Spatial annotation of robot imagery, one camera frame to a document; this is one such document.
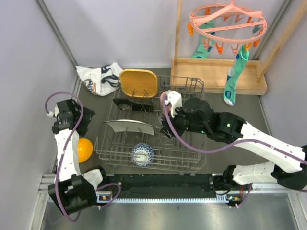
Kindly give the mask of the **yellow bowl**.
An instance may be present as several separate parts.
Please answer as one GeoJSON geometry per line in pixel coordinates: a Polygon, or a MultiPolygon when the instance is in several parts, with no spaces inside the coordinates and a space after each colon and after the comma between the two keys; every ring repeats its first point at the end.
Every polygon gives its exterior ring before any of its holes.
{"type": "Polygon", "coordinates": [[[87,161],[93,153],[92,142],[86,138],[79,139],[77,153],[79,163],[87,161]]]}

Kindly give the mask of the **white square plate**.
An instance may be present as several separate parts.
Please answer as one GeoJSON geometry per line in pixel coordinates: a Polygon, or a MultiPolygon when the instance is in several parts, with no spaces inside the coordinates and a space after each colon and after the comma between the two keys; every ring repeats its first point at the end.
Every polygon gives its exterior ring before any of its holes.
{"type": "Polygon", "coordinates": [[[104,123],[109,125],[114,132],[139,132],[154,136],[154,127],[145,122],[129,119],[119,119],[105,121],[104,123]]]}

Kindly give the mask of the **black floral square plate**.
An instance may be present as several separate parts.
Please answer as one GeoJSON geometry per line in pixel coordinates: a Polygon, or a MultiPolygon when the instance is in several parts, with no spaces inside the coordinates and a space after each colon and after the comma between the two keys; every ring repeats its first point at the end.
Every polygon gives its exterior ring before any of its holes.
{"type": "Polygon", "coordinates": [[[154,112],[154,104],[147,99],[114,98],[113,102],[121,111],[154,112]]]}

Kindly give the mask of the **blue white patterned bowl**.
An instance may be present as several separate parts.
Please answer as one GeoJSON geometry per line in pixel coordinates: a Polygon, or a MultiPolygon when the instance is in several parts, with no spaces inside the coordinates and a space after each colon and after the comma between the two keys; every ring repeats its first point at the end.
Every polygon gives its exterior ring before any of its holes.
{"type": "Polygon", "coordinates": [[[131,159],[136,166],[148,167],[154,160],[154,150],[148,144],[139,143],[133,147],[131,159]]]}

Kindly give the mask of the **yellow woven-pattern plate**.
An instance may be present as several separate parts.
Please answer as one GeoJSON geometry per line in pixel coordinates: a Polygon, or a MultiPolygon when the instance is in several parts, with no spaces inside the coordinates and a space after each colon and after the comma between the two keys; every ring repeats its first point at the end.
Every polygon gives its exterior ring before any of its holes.
{"type": "Polygon", "coordinates": [[[119,75],[122,92],[134,98],[153,98],[158,93],[158,77],[144,69],[125,69],[119,75]]]}

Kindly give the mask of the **pink ceramic mug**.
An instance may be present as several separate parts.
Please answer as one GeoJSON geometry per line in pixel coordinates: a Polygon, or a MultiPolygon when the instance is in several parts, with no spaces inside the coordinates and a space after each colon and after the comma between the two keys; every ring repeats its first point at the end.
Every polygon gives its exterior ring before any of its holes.
{"type": "Polygon", "coordinates": [[[165,101],[165,95],[168,96],[168,94],[172,92],[172,90],[168,90],[168,91],[164,91],[163,93],[161,93],[160,95],[160,104],[161,104],[161,112],[163,115],[165,115],[165,112],[164,112],[164,106],[163,106],[163,103],[165,103],[165,106],[166,106],[166,110],[167,110],[167,113],[170,113],[171,112],[171,106],[169,106],[165,101]]]}

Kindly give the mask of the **clear glass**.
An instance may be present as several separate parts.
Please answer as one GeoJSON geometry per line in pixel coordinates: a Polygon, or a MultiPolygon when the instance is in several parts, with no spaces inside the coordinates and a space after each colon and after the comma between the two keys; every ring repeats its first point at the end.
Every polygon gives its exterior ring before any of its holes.
{"type": "Polygon", "coordinates": [[[166,125],[167,125],[166,117],[164,115],[159,116],[157,127],[162,128],[162,127],[165,127],[166,125]]]}

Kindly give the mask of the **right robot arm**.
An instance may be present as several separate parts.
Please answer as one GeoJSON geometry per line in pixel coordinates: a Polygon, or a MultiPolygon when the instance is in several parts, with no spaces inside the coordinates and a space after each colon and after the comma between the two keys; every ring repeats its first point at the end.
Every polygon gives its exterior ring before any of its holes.
{"type": "Polygon", "coordinates": [[[303,191],[307,187],[307,148],[287,144],[270,136],[230,112],[216,112],[207,101],[191,98],[182,102],[181,94],[169,92],[161,98],[164,133],[177,138],[189,150],[214,154],[230,147],[248,150],[267,162],[254,165],[230,165],[223,180],[228,189],[251,183],[276,183],[303,191]],[[205,134],[210,140],[224,143],[219,149],[203,150],[182,139],[184,132],[205,134]]]}

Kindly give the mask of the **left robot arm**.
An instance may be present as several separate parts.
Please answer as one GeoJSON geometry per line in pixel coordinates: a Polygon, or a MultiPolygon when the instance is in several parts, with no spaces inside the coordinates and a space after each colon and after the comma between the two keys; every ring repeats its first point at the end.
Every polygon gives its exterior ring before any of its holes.
{"type": "Polygon", "coordinates": [[[94,115],[93,110],[82,109],[74,99],[60,101],[55,107],[52,132],[57,144],[57,160],[62,164],[58,186],[50,185],[48,194],[67,214],[95,206],[96,190],[106,189],[109,183],[102,166],[93,167],[84,174],[80,171],[78,142],[88,131],[94,115]]]}

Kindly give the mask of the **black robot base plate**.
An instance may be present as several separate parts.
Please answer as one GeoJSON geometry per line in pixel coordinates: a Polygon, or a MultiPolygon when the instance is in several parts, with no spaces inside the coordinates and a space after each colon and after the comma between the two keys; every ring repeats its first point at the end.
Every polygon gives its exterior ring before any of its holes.
{"type": "Polygon", "coordinates": [[[224,184],[221,176],[210,174],[114,174],[105,177],[97,189],[109,183],[120,185],[118,199],[214,198],[216,192],[249,189],[249,185],[224,184]]]}

